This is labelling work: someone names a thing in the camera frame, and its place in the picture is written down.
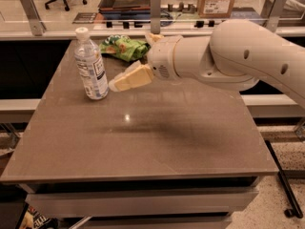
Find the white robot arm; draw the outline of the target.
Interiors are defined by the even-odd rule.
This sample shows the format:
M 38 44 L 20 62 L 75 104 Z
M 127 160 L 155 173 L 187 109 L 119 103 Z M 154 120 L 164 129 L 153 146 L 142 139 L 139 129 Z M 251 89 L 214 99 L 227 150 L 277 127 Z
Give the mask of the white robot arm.
M 245 91 L 263 81 L 305 107 L 305 48 L 248 20 L 220 23 L 209 36 L 148 37 L 146 64 L 132 63 L 109 82 L 114 92 L 150 84 L 157 77 Z

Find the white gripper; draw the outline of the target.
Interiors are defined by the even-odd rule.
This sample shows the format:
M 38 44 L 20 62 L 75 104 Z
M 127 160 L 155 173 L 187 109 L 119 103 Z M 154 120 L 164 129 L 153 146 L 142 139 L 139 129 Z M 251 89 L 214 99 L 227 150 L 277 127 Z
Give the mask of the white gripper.
M 182 36 L 163 37 L 162 34 L 149 32 L 145 34 L 145 38 L 151 46 L 147 54 L 149 65 L 140 61 L 132 63 L 109 82 L 109 88 L 113 92 L 123 92 L 151 84 L 154 75 L 161 80 L 179 79 L 174 67 L 174 50 Z

